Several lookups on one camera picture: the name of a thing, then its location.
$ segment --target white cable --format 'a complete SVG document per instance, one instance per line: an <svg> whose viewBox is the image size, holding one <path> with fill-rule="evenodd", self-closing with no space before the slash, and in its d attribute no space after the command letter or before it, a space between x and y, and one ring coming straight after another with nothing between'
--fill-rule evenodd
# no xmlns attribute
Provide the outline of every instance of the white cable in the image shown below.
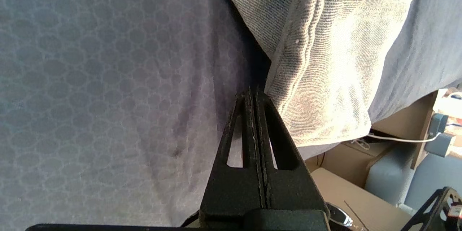
<svg viewBox="0 0 462 231"><path fill-rule="evenodd" d="M355 139L355 140L351 141L351 143L352 144L356 143L357 145L359 145L361 148L363 148L366 151L368 151L371 148L371 145L368 144L368 142L366 142L363 138Z"/></svg>
<svg viewBox="0 0 462 231"><path fill-rule="evenodd" d="M394 137L383 137L383 136L376 136L374 134L368 134L367 136L375 138L375 139L381 139L381 140L391 140L391 141L397 141L397 142L405 142L405 143L425 143L425 142L432 142L436 140L436 138L440 135L441 133L437 133L433 138L426 139L426 140L406 140L406 139L399 139L399 138L394 138Z"/></svg>

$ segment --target gray blanket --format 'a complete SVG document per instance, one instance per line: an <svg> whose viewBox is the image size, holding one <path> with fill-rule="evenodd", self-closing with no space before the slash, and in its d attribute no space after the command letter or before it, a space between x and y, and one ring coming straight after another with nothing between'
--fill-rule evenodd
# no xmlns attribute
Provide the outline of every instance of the gray blanket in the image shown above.
<svg viewBox="0 0 462 231"><path fill-rule="evenodd" d="M369 108L372 122L384 119L439 88L462 82L462 0L414 0L388 51Z"/></svg>
<svg viewBox="0 0 462 231"><path fill-rule="evenodd" d="M228 0L0 0L0 230L182 223L259 57Z"/></svg>

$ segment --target textured cloth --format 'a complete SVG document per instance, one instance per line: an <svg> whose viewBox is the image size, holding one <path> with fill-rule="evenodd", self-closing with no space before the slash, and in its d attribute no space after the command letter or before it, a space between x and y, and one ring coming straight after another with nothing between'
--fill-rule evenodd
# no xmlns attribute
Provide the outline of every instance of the textured cloth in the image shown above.
<svg viewBox="0 0 462 231"><path fill-rule="evenodd" d="M439 88L462 82L462 0L414 0L385 57L369 116L374 123Z"/></svg>
<svg viewBox="0 0 462 231"><path fill-rule="evenodd" d="M298 146L368 133L368 108L412 0L233 0L272 60L265 91Z"/></svg>
<svg viewBox="0 0 462 231"><path fill-rule="evenodd" d="M0 231L180 225L259 57L229 0L0 0Z"/></svg>

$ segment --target cardboard box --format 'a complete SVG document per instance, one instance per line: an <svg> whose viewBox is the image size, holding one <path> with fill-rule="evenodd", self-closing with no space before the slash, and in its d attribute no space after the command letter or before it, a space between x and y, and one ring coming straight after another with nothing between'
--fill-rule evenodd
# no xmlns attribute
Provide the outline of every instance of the cardboard box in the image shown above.
<svg viewBox="0 0 462 231"><path fill-rule="evenodd" d="M428 127L433 115L433 107L439 96L435 91L417 100L407 108L397 111L393 115L372 125L372 129L396 136L401 139L424 140L427 139ZM416 143L414 159L411 169L415 170L425 159L428 152L424 150L425 143Z"/></svg>
<svg viewBox="0 0 462 231"><path fill-rule="evenodd" d="M311 176L324 200L340 207L353 219L353 231L366 230L362 229L363 226L369 231L401 230L411 219L411 215L401 209L326 169L319 168L313 171ZM420 226L421 224L414 226L411 230L419 230Z"/></svg>
<svg viewBox="0 0 462 231"><path fill-rule="evenodd" d="M366 150L357 143L343 142L326 152L321 167L364 188L369 169L391 147L390 142L380 142L370 144L370 148Z"/></svg>

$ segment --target white towel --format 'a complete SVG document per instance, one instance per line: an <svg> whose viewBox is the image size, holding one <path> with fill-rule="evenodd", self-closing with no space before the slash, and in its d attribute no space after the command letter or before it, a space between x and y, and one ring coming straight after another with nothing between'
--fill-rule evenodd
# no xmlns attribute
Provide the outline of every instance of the white towel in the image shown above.
<svg viewBox="0 0 462 231"><path fill-rule="evenodd" d="M233 0L272 60L265 92L297 146L368 134L367 110L411 1Z"/></svg>

